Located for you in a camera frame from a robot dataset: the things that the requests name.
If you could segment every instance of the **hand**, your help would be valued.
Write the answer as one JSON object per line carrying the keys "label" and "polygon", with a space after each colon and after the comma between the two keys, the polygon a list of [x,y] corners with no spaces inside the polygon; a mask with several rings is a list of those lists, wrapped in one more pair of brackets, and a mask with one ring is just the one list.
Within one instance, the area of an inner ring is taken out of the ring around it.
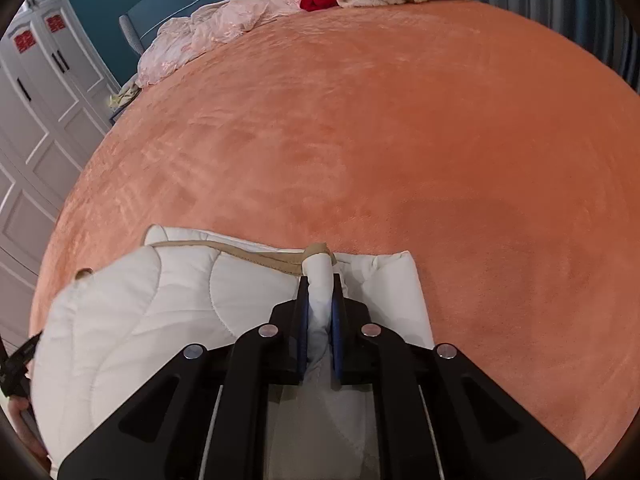
{"label": "hand", "polygon": [[9,416],[14,424],[15,432],[18,434],[21,442],[27,447],[35,459],[48,472],[51,468],[51,462],[49,461],[47,450],[38,441],[29,427],[22,420],[21,413],[28,409],[29,401],[24,397],[11,396],[9,397]]}

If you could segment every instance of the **metal screw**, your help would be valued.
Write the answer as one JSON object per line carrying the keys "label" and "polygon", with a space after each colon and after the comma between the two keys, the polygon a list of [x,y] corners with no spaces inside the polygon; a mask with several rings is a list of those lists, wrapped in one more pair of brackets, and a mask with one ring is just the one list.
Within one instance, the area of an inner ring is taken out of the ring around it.
{"label": "metal screw", "polygon": [[367,323],[363,325],[360,330],[362,330],[362,334],[367,337],[377,337],[382,333],[382,329],[375,323]]}
{"label": "metal screw", "polygon": [[453,359],[456,355],[458,355],[458,349],[455,346],[450,345],[449,343],[438,345],[438,348],[436,350],[438,352],[438,355],[443,359]]}
{"label": "metal screw", "polygon": [[187,359],[197,359],[202,355],[204,350],[200,345],[189,345],[184,349],[182,355],[184,355]]}
{"label": "metal screw", "polygon": [[262,325],[258,329],[258,334],[262,337],[273,337],[278,333],[278,327],[272,324]]}

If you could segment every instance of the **black door handle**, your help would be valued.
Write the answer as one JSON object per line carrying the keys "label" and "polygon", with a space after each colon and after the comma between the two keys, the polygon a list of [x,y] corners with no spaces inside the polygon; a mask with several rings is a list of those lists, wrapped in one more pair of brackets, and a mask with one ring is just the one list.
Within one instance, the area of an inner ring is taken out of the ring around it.
{"label": "black door handle", "polygon": [[59,50],[56,51],[58,53],[58,57],[60,58],[60,61],[62,61],[62,64],[65,66],[65,68],[67,70],[71,70],[71,68],[69,67],[69,63],[66,62],[65,57],[62,55],[62,52],[60,52]]}
{"label": "black door handle", "polygon": [[62,65],[60,65],[60,62],[58,61],[58,58],[56,57],[56,55],[53,52],[51,53],[51,57],[53,58],[53,61],[56,62],[56,65],[60,69],[60,72],[65,73],[65,69],[62,68]]}
{"label": "black door handle", "polygon": [[29,93],[27,92],[27,89],[22,84],[22,81],[20,81],[20,78],[18,78],[18,86],[20,87],[20,90],[22,90],[22,93],[24,94],[24,96],[27,98],[27,101],[31,102],[31,96],[29,95]]}

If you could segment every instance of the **orange bedspread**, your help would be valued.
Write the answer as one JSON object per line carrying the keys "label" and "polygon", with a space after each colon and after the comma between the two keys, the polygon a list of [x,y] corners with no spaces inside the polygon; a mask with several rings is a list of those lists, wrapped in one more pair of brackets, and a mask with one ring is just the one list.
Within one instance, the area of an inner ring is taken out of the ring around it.
{"label": "orange bedspread", "polygon": [[640,404],[640,100],[478,3],[265,25],[143,91],[69,196],[31,315],[151,223],[410,250],[450,341],[592,472]]}

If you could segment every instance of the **crumpled pink sheet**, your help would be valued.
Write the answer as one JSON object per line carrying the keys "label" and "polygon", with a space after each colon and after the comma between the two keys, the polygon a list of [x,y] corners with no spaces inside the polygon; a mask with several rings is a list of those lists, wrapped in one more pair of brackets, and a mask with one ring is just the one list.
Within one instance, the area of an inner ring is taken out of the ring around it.
{"label": "crumpled pink sheet", "polygon": [[159,83],[181,66],[250,30],[300,9],[300,0],[225,0],[171,18],[138,62],[136,84]]}

